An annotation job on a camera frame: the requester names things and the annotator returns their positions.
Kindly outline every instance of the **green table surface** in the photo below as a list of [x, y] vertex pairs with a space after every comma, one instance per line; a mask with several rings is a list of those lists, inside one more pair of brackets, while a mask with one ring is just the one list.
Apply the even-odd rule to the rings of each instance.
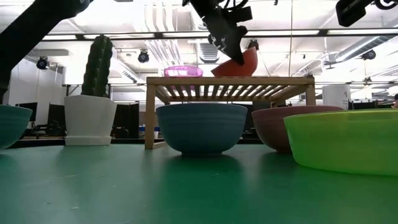
[[398, 223], [397, 177], [301, 167], [263, 145], [4, 150], [0, 194], [2, 224]]

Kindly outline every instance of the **cactus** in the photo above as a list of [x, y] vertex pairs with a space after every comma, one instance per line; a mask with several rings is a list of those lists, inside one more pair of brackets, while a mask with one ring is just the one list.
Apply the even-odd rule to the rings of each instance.
[[81, 94], [104, 97], [108, 84], [113, 44], [105, 35], [99, 35], [91, 45]]

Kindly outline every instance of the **plant pot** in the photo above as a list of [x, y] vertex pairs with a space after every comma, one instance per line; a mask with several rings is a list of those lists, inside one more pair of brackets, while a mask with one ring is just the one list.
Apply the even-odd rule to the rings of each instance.
[[97, 96], [65, 97], [67, 146], [106, 146], [111, 144], [111, 131], [116, 103]]

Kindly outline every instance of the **fluorescent light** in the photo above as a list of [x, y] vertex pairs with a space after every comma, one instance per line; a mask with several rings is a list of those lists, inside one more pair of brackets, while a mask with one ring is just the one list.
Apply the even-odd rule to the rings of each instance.
[[328, 35], [398, 34], [398, 29], [341, 29], [329, 30]]
[[75, 35], [46, 35], [43, 40], [76, 40]]
[[[97, 37], [98, 35], [95, 34], [90, 34], [90, 35], [84, 35], [84, 37], [88, 40], [94, 40], [95, 37]], [[155, 34], [140, 34], [140, 33], [136, 33], [136, 34], [107, 34], [107, 37], [109, 37], [110, 39], [151, 39], [155, 37]]]
[[273, 36], [273, 35], [317, 35], [319, 30], [258, 30], [249, 31], [248, 36]]
[[166, 38], [173, 38], [173, 37], [203, 37], [207, 38], [209, 36], [209, 32], [166, 32], [163, 33], [163, 36]]

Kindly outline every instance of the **rim of bowl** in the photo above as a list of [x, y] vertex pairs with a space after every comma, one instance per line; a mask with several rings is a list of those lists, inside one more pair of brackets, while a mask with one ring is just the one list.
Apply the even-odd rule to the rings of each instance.
[[232, 104], [232, 103], [179, 103], [179, 104], [174, 104], [174, 105], [164, 105], [164, 106], [160, 106], [158, 108], [163, 108], [163, 107], [170, 107], [170, 106], [187, 106], [187, 105], [222, 105], [222, 106], [238, 106], [240, 108], [245, 108], [247, 109], [245, 106], [241, 106], [241, 105], [236, 105], [236, 104]]
[[263, 112], [265, 110], [291, 110], [291, 108], [320, 108], [320, 107], [324, 107], [324, 108], [340, 108], [339, 106], [327, 106], [327, 105], [312, 105], [312, 106], [283, 106], [280, 108], [266, 108], [266, 109], [261, 109], [261, 110], [256, 110], [253, 111], [251, 114], [255, 114], [255, 113], [260, 113]]
[[12, 105], [0, 105], [0, 107], [3, 107], [3, 108], [5, 108], [5, 107], [7, 107], [7, 108], [17, 108], [17, 110], [26, 110], [26, 111], [32, 111], [31, 109], [29, 109], [29, 108], [23, 108], [23, 107], [20, 107], [20, 106], [12, 106]]
[[325, 112], [315, 112], [308, 114], [296, 114], [292, 116], [287, 116], [285, 119], [291, 118], [301, 118], [306, 116], [327, 116], [330, 114], [345, 113], [345, 114], [364, 114], [364, 113], [398, 113], [397, 109], [390, 108], [379, 108], [379, 109], [365, 109], [365, 110], [343, 110], [343, 111], [325, 111]]

